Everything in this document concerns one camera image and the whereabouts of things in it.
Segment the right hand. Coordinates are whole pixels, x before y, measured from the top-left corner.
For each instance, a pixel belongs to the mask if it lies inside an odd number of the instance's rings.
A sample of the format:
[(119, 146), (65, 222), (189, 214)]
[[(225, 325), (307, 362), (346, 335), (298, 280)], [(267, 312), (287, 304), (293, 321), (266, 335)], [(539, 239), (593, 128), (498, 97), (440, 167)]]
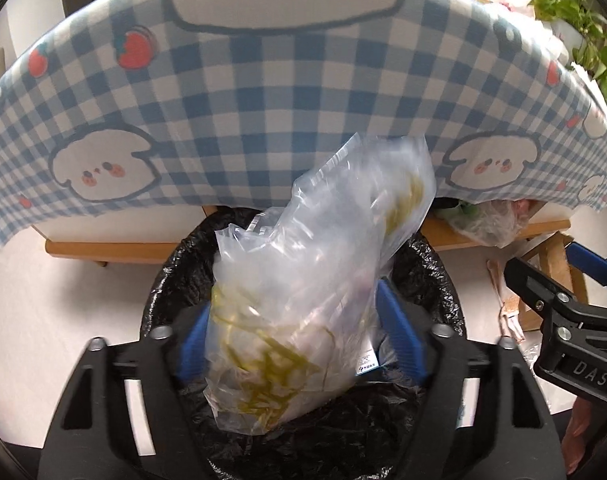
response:
[(568, 425), (561, 439), (566, 474), (584, 467), (599, 447), (607, 425), (607, 410), (591, 401), (576, 397)]

